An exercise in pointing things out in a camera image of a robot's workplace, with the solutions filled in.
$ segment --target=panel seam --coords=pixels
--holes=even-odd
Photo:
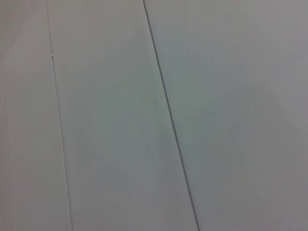
[[[67,164],[66,164],[66,158],[65,158],[65,154],[64,154],[64,139],[63,139],[63,129],[62,129],[63,123],[62,123],[62,120],[61,120],[61,113],[60,113],[60,106],[59,106],[59,96],[58,96],[58,86],[57,86],[57,78],[56,78],[56,72],[55,72],[55,68],[54,68],[54,60],[53,60],[53,52],[52,52],[52,42],[51,42],[51,30],[50,30],[50,23],[49,23],[49,14],[48,14],[47,0],[45,0],[45,4],[46,4],[46,15],[47,15],[49,42],[50,42],[51,59],[52,59],[52,67],[53,67],[53,78],[54,78],[54,85],[55,85],[55,90],[56,90],[57,108],[58,108],[58,115],[59,115],[59,122],[60,122],[60,135],[61,135],[62,152],[63,152],[63,160],[64,160],[65,184],[66,184],[66,193],[67,193],[67,200],[68,200],[68,212],[69,212],[69,219],[70,219],[70,224],[71,224],[71,231],[74,231],[73,218],[72,218],[72,209],[71,209],[71,199],[70,199],[69,188],[68,188]]]
[[[190,202],[192,204],[193,216],[194,216],[194,219],[195,219],[195,222],[196,222],[197,229],[198,229],[198,231],[200,231],[197,214],[196,214],[195,207],[194,207],[194,204],[193,204],[193,197],[192,197],[192,193],[191,193],[191,190],[190,190],[190,187],[189,187],[189,183],[188,183],[188,179],[187,179],[187,175],[186,175],[186,170],[185,170],[185,165],[184,165],[182,153],[181,153],[181,150],[180,150],[179,140],[178,140],[178,136],[177,136],[177,133],[176,133],[176,129],[175,129],[175,125],[174,125],[174,120],[173,120],[173,117],[172,117],[172,112],[171,112],[171,108],[170,108],[170,104],[169,104],[169,100],[168,100],[168,96],[167,96],[167,91],[166,91],[166,86],[165,86],[165,82],[164,82],[164,78],[163,78],[163,73],[162,73],[162,70],[161,70],[161,67],[160,67],[160,63],[159,63],[159,59],[158,59],[158,54],[157,54],[157,50],[156,50],[156,46],[155,46],[155,42],[154,42],[154,37],[153,37],[153,33],[152,33],[152,28],[151,28],[151,24],[150,24],[150,19],[149,19],[148,11],[147,11],[147,8],[146,8],[145,0],[142,0],[142,2],[143,2],[143,6],[144,6],[144,11],[145,11],[148,27],[149,27],[150,34],[151,34],[151,39],[152,39],[152,44],[153,44],[153,47],[154,47],[156,61],[157,61],[158,69],[159,69],[159,74],[160,74],[160,77],[161,77],[161,80],[162,80],[162,83],[163,83],[163,88],[164,88],[164,93],[165,93],[165,97],[166,97],[166,102],[167,102],[167,106],[168,106],[168,110],[169,110],[169,115],[170,115],[170,119],[171,119],[171,123],[172,123],[173,133],[174,133],[175,140],[176,140],[177,147],[178,147],[178,152],[179,152],[179,155],[180,155],[180,160],[181,160],[182,169],[183,169],[183,173],[184,173],[184,177],[185,177],[185,181],[186,181],[186,186],[187,186]]]

